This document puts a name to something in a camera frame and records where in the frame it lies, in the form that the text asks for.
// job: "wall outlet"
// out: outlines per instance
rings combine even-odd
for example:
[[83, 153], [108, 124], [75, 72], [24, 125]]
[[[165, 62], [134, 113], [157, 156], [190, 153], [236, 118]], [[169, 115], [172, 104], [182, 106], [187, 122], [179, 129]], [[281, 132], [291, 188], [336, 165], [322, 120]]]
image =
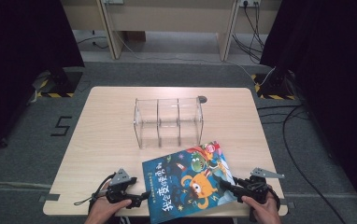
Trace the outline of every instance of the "wall outlet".
[[258, 3], [258, 6], [261, 4], [261, 0], [240, 0], [240, 6], [243, 7], [245, 1], [248, 1], [248, 7], [255, 7]]

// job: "children's book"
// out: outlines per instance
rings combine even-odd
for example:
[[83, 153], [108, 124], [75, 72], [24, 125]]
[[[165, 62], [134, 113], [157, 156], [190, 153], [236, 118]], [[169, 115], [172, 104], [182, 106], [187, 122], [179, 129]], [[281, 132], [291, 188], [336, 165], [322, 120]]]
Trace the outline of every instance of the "children's book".
[[185, 217], [236, 200], [220, 181], [234, 184], [217, 142], [143, 162], [150, 223]]

